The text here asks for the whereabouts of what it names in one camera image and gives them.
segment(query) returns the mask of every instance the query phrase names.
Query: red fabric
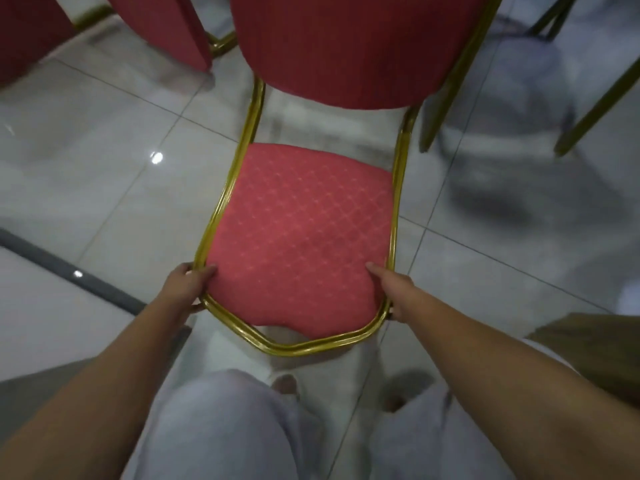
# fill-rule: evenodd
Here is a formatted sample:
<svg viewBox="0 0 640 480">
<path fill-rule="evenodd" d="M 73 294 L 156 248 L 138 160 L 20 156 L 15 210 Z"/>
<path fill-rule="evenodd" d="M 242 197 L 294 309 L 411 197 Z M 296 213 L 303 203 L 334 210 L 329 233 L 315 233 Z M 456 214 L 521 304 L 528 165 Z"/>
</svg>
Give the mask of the red fabric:
<svg viewBox="0 0 640 480">
<path fill-rule="evenodd" d="M 286 93 L 351 109 L 436 92 L 487 0 L 231 0 L 244 57 Z"/>
<path fill-rule="evenodd" d="M 75 34 L 56 0 L 0 0 L 0 85 Z"/>
<path fill-rule="evenodd" d="M 151 45 L 204 72 L 211 68 L 209 42 L 191 0 L 108 0 Z"/>
<path fill-rule="evenodd" d="M 207 263 L 209 292 L 247 323 L 311 339 L 357 330 L 382 299 L 364 267 L 384 265 L 388 171 L 333 153 L 249 145 Z"/>
</svg>

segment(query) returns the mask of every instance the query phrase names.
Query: hand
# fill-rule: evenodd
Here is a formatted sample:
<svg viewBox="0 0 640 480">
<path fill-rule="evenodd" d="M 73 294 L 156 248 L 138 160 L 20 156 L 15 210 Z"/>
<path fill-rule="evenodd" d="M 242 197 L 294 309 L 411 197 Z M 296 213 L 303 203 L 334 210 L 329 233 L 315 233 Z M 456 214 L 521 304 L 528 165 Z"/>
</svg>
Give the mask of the hand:
<svg viewBox="0 0 640 480">
<path fill-rule="evenodd" d="M 157 300 L 165 305 L 175 307 L 181 314 L 190 315 L 204 310 L 204 304 L 193 302 L 199 297 L 207 284 L 218 270 L 213 264 L 196 271 L 192 262 L 183 262 L 167 276 Z"/>
<path fill-rule="evenodd" d="M 415 289 L 412 279 L 406 274 L 395 273 L 386 267 L 368 262 L 367 270 L 380 278 L 382 290 L 393 303 L 391 313 L 396 321 L 404 323 L 408 316 L 408 301 Z"/>
</svg>

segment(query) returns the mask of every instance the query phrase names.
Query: tile grout line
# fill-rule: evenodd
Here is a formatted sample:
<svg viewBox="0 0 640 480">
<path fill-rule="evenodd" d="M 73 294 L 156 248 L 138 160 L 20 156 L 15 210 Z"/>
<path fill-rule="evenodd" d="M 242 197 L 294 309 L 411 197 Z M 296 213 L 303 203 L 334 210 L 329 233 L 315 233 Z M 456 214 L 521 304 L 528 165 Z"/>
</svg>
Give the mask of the tile grout line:
<svg viewBox="0 0 640 480">
<path fill-rule="evenodd" d="M 515 0 L 513 0 L 511 2 L 511 6 L 509 8 L 508 15 L 511 14 L 511 11 L 513 10 L 513 4 L 514 3 L 515 3 Z M 447 171 L 445 173 L 444 179 L 442 180 L 442 186 L 440 187 L 440 191 L 438 192 L 438 196 L 436 197 L 436 202 L 433 204 L 433 208 L 431 209 L 431 213 L 430 213 L 429 218 L 427 220 L 427 225 L 426 225 L 427 228 L 429 227 L 429 223 L 431 222 L 431 218 L 433 217 L 433 215 L 434 215 L 434 213 L 436 211 L 436 207 L 438 206 L 438 201 L 440 200 L 440 196 L 442 195 L 442 192 L 444 190 L 444 186 L 447 183 L 447 179 L 449 177 L 449 172 L 451 172 L 451 169 L 453 168 L 453 163 L 456 160 L 456 156 L 457 156 L 458 151 L 460 149 L 460 145 L 462 144 L 462 140 L 464 140 L 465 135 L 467 133 L 467 128 L 469 126 L 469 122 L 471 122 L 471 117 L 473 116 L 473 113 L 476 110 L 476 105 L 478 103 L 478 100 L 480 99 L 480 94 L 482 94 L 482 90 L 484 88 L 486 80 L 487 80 L 487 78 L 489 78 L 489 74 L 491 73 L 491 69 L 493 67 L 493 60 L 495 59 L 496 54 L 500 50 L 500 46 L 502 44 L 502 41 L 504 40 L 504 31 L 505 31 L 505 27 L 503 27 L 502 31 L 500 32 L 500 42 L 498 42 L 498 45 L 496 46 L 495 51 L 494 51 L 493 55 L 491 56 L 491 61 L 489 62 L 489 68 L 487 69 L 486 74 L 484 74 L 484 79 L 482 81 L 482 84 L 480 85 L 480 89 L 478 90 L 478 92 L 476 94 L 476 99 L 474 100 L 474 104 L 471 107 L 471 111 L 469 111 L 469 115 L 468 115 L 467 121 L 465 123 L 465 128 L 462 131 L 462 136 L 460 137 L 458 145 L 456 146 L 456 151 L 453 152 L 453 157 L 451 158 L 451 163 L 449 163 L 449 168 L 447 168 Z"/>
<path fill-rule="evenodd" d="M 217 132 L 217 131 L 215 131 L 215 130 L 212 130 L 211 128 L 207 128 L 206 126 L 204 126 L 203 124 L 201 124 L 201 123 L 199 123 L 199 122 L 197 122 L 197 121 L 194 121 L 194 120 L 190 120 L 190 119 L 188 119 L 186 116 L 180 116 L 180 117 L 181 117 L 183 120 L 187 120 L 188 122 L 193 123 L 194 125 L 198 125 L 198 126 L 199 126 L 199 127 L 201 127 L 201 128 L 204 128 L 204 129 L 206 129 L 206 130 L 208 130 L 208 131 L 211 131 L 212 133 L 215 133 L 215 134 L 217 134 L 218 136 L 221 136 L 221 137 L 223 137 L 223 138 L 227 138 L 229 141 L 233 141 L 235 144 L 238 144 L 238 141 L 237 141 L 237 140 L 235 140 L 235 139 L 233 139 L 233 138 L 231 138 L 230 136 L 227 136 L 227 135 L 225 135 L 225 134 L 219 133 L 219 132 Z"/>
<path fill-rule="evenodd" d="M 401 215 L 398 215 L 398 219 L 404 219 L 407 222 L 411 222 L 411 224 L 415 224 L 418 227 L 422 227 L 423 229 L 427 229 L 425 226 L 423 226 L 422 224 L 418 224 L 417 222 L 412 221 L 411 219 L 407 219 L 406 217 L 402 217 Z"/>
<path fill-rule="evenodd" d="M 415 259 L 418 257 L 418 252 L 420 252 L 420 246 L 422 245 L 422 241 L 424 240 L 424 236 L 427 234 L 427 229 L 424 228 L 422 231 L 422 236 L 420 236 L 420 242 L 418 242 L 418 247 L 415 250 L 415 254 L 413 254 L 413 259 L 411 260 L 411 265 L 409 265 L 409 271 L 407 271 L 407 276 L 411 276 L 411 270 L 413 269 L 413 264 L 415 263 Z"/>
<path fill-rule="evenodd" d="M 540 282 L 540 283 L 543 283 L 543 284 L 545 284 L 545 285 L 547 285 L 547 286 L 551 286 L 551 288 L 555 288 L 555 289 L 556 289 L 556 290 L 558 290 L 558 291 L 562 291 L 563 293 L 565 293 L 565 294 L 567 294 L 567 295 L 569 295 L 569 296 L 572 296 L 573 298 L 579 299 L 580 301 L 583 301 L 583 302 L 587 303 L 588 305 L 595 306 L 596 308 L 599 308 L 599 309 L 603 310 L 604 312 L 606 312 L 606 313 L 608 313 L 608 314 L 611 314 L 611 315 L 614 315 L 614 314 L 615 314 L 615 313 L 613 313 L 611 310 L 606 309 L 604 306 L 597 305 L 596 303 L 593 303 L 593 302 L 589 301 L 588 299 L 585 299 L 585 298 L 583 298 L 583 297 L 581 297 L 581 296 L 578 296 L 578 295 L 576 295 L 576 294 L 572 293 L 571 291 L 567 291 L 567 290 L 565 290 L 565 289 L 562 289 L 562 288 L 560 288 L 560 286 L 555 285 L 555 284 L 553 284 L 553 283 L 546 282 L 546 281 L 544 281 L 544 280 L 540 279 L 539 277 L 534 276 L 533 274 L 530 274 L 530 273 L 528 273 L 528 272 L 526 272 L 526 271 L 523 271 L 523 270 L 521 270 L 521 269 L 518 269 L 516 266 L 512 266 L 512 265 L 510 265 L 510 264 L 508 264 L 508 263 L 505 263 L 504 261 L 500 261 L 500 259 L 496 259 L 496 258 L 494 258 L 494 257 L 492 257 L 492 256 L 489 256 L 489 254 L 485 254 L 485 253 L 484 253 L 484 252 L 482 252 L 482 251 L 478 251 L 478 250 L 476 250 L 476 249 L 473 249 L 472 247 L 469 247 L 468 245 L 466 245 L 466 244 L 464 244 L 464 243 L 462 243 L 462 242 L 460 242 L 460 241 L 456 241 L 455 239 L 452 239 L 452 238 L 450 238 L 450 237 L 448 237 L 448 236 L 446 236 L 446 235 L 444 235 L 444 234 L 441 234 L 441 233 L 439 233 L 439 232 L 437 232 L 437 231 L 434 231 L 433 229 L 426 229 L 426 231 L 428 231 L 428 232 L 430 232 L 430 233 L 432 233 L 432 234 L 436 234 L 436 235 L 438 235 L 438 236 L 440 236 L 440 237 L 443 237 L 444 239 L 446 239 L 446 240 L 448 240 L 448 241 L 455 242 L 455 243 L 456 243 L 456 244 L 458 244 L 459 246 L 462 246 L 462 247 L 464 247 L 464 248 L 466 248 L 466 249 L 468 249 L 468 250 L 471 250 L 471 251 L 473 251 L 473 252 L 475 252 L 475 253 L 478 253 L 478 254 L 480 254 L 481 256 L 484 256 L 484 257 L 486 257 L 486 258 L 491 259 L 492 261 L 496 261 L 497 263 L 500 263 L 500 264 L 501 264 L 501 265 L 503 265 L 503 266 L 510 267 L 511 269 L 513 269 L 513 270 L 515 270 L 515 271 L 517 271 L 517 272 L 519 272 L 519 273 L 522 273 L 522 274 L 524 274 L 525 276 L 528 276 L 528 277 L 530 277 L 530 278 L 533 278 L 535 281 L 538 281 L 538 282 Z"/>
<path fill-rule="evenodd" d="M 112 87 L 112 88 L 114 88 L 114 89 L 117 89 L 117 90 L 119 90 L 119 91 L 122 91 L 124 94 L 128 94 L 129 96 L 133 96 L 133 97 L 135 97 L 135 98 L 137 98 L 137 99 L 140 99 L 140 101 L 144 101 L 144 102 L 146 102 L 146 103 L 149 103 L 149 104 L 151 104 L 151 105 L 153 105 L 153 106 L 156 106 L 156 107 L 158 107 L 158 108 L 160 108 L 160 109 L 162 109 L 162 110 L 164 110 L 164 111 L 170 112 L 171 114 L 175 114 L 176 116 L 180 116 L 180 114 L 178 114 L 177 112 L 172 111 L 171 109 L 167 109 L 167 108 L 165 108 L 165 107 L 162 107 L 162 106 L 160 106 L 160 105 L 158 105 L 158 104 L 156 104 L 156 103 L 154 103 L 154 102 L 151 102 L 151 101 L 148 101 L 148 100 L 144 99 L 144 97 L 138 96 L 137 94 L 130 93 L 129 91 L 127 91 L 127 90 L 125 90 L 125 89 L 123 89 L 123 88 L 119 88 L 119 87 L 117 87 L 117 86 L 114 86 L 112 83 L 107 82 L 107 81 L 105 81 L 105 80 L 102 80 L 102 79 L 100 79 L 99 77 L 96 77 L 96 76 L 94 76 L 94 75 L 88 74 L 87 72 L 84 72 L 84 71 L 82 71 L 82 70 L 80 70 L 80 69 L 78 69 L 78 68 L 76 68 L 76 67 L 73 67 L 73 66 L 71 66 L 71 65 L 67 64 L 67 63 L 66 63 L 66 62 L 64 62 L 64 61 L 61 61 L 60 59 L 53 58 L 52 60 L 54 60 L 55 62 L 58 62 L 58 63 L 60 63 L 60 64 L 64 65 L 65 67 L 68 67 L 69 69 L 75 70 L 76 72 L 80 72 L 80 74 L 82 74 L 82 75 L 85 75 L 85 76 L 87 76 L 87 77 L 91 77 L 91 79 L 98 80 L 98 81 L 100 81 L 101 83 L 106 84 L 107 86 L 110 86 L 110 87 Z"/>
<path fill-rule="evenodd" d="M 162 138 L 162 140 L 160 141 L 160 144 L 158 144 L 156 146 L 156 149 L 160 149 L 160 147 L 162 147 L 164 140 L 167 138 L 167 136 L 169 136 L 169 133 L 171 133 L 172 129 L 176 126 L 176 124 L 178 124 L 178 121 L 180 121 L 180 115 L 175 114 L 176 115 L 176 119 L 173 122 L 173 124 L 171 125 L 171 128 L 169 128 L 169 131 L 166 132 L 166 134 L 164 135 L 164 137 Z M 77 264 L 80 265 L 80 261 L 82 261 L 82 259 L 84 258 L 84 255 L 86 254 L 86 252 L 89 250 L 89 248 L 92 246 L 92 244 L 95 242 L 96 238 L 98 237 L 98 234 L 101 233 L 103 227 L 107 224 L 107 222 L 110 220 L 110 218 L 112 217 L 112 215 L 114 214 L 114 212 L 116 211 L 116 209 L 120 206 L 120 204 L 122 203 L 122 201 L 124 200 L 124 197 L 127 196 L 127 194 L 129 193 L 129 191 L 131 190 L 131 188 L 133 187 L 133 185 L 136 184 L 136 182 L 138 181 L 138 179 L 140 178 L 140 175 L 142 175 L 142 173 L 144 172 L 144 170 L 146 170 L 148 168 L 149 165 L 149 161 L 150 160 L 146 160 L 145 164 L 142 165 L 142 168 L 140 169 L 140 171 L 138 172 L 138 174 L 135 176 L 135 178 L 133 179 L 133 181 L 131 182 L 131 185 L 127 187 L 127 189 L 122 193 L 122 195 L 120 196 L 120 198 L 118 199 L 118 202 L 116 203 L 116 205 L 113 207 L 113 209 L 111 209 L 111 211 L 109 212 L 109 215 L 105 218 L 105 220 L 103 220 L 102 224 L 100 224 L 100 227 L 98 227 L 98 230 L 96 231 L 95 234 L 93 234 L 93 237 L 91 238 L 91 241 L 89 241 L 89 243 L 84 247 L 84 250 L 82 251 L 82 253 L 80 254 L 80 257 L 77 259 Z"/>
<path fill-rule="evenodd" d="M 369 375 L 371 375 L 371 371 L 373 370 L 373 364 L 378 359 L 379 350 L 380 350 L 380 347 L 382 346 L 382 340 L 380 340 L 380 345 L 376 345 L 376 352 L 375 352 L 374 356 L 372 357 L 371 364 L 369 366 L 369 369 L 367 370 L 367 375 L 364 378 L 364 382 L 362 383 L 362 389 L 360 389 L 360 394 L 358 395 L 358 398 L 356 400 L 356 404 L 355 404 L 355 406 L 353 408 L 353 411 L 351 411 L 351 416 L 350 416 L 349 421 L 347 423 L 347 427 L 345 428 L 344 434 L 342 435 L 342 437 L 340 439 L 340 446 L 338 446 L 338 450 L 336 450 L 335 456 L 333 457 L 333 461 L 331 462 L 331 468 L 329 468 L 329 473 L 327 473 L 327 476 L 326 476 L 327 479 L 331 478 L 331 474 L 333 473 L 333 468 L 335 466 L 335 462 L 338 461 L 338 457 L 340 456 L 340 451 L 342 450 L 342 446 L 344 444 L 344 439 L 347 437 L 347 434 L 349 432 L 349 427 L 351 426 L 351 423 L 353 421 L 354 416 L 356 416 L 356 411 L 358 410 L 358 405 L 360 404 L 360 400 L 362 399 L 362 396 L 364 395 L 364 389 L 367 386 L 367 381 L 369 380 Z"/>
<path fill-rule="evenodd" d="M 198 88 L 194 91 L 194 93 L 191 95 L 189 102 L 187 104 L 184 105 L 184 107 L 182 108 L 182 111 L 180 112 L 180 117 L 182 118 L 184 112 L 187 110 L 187 108 L 189 107 L 189 104 L 192 103 L 193 99 L 196 97 L 196 95 L 198 95 L 198 93 L 200 92 L 200 90 L 204 87 L 204 85 L 207 82 L 207 78 L 209 77 L 209 74 L 207 74 L 207 76 L 202 80 L 202 82 L 200 83 L 200 85 L 198 86 Z"/>
</svg>

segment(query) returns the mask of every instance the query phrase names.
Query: foot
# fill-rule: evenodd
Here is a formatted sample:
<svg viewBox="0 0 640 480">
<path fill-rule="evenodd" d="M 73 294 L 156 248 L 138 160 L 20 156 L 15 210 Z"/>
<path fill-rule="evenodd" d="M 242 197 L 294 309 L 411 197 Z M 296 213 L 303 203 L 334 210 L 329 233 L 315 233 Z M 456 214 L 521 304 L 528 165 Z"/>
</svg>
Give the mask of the foot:
<svg viewBox="0 0 640 480">
<path fill-rule="evenodd" d="M 282 395 L 294 395 L 298 397 L 298 381 L 292 374 L 284 374 L 277 377 L 271 384 L 271 388 Z"/>
</svg>

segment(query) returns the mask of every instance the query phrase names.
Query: red backrest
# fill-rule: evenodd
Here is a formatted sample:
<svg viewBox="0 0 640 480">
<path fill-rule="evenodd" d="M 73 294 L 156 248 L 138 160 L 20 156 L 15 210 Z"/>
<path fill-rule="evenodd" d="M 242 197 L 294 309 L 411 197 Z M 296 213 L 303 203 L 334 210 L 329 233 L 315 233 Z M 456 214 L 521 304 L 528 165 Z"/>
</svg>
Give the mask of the red backrest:
<svg viewBox="0 0 640 480">
<path fill-rule="evenodd" d="M 0 86 L 75 34 L 56 0 L 0 0 Z"/>
<path fill-rule="evenodd" d="M 351 108 L 436 92 L 488 0 L 231 0 L 244 57 L 284 92 Z"/>
<path fill-rule="evenodd" d="M 151 45 L 191 67 L 208 71 L 207 35 L 191 0 L 108 0 L 125 23 Z"/>
</svg>

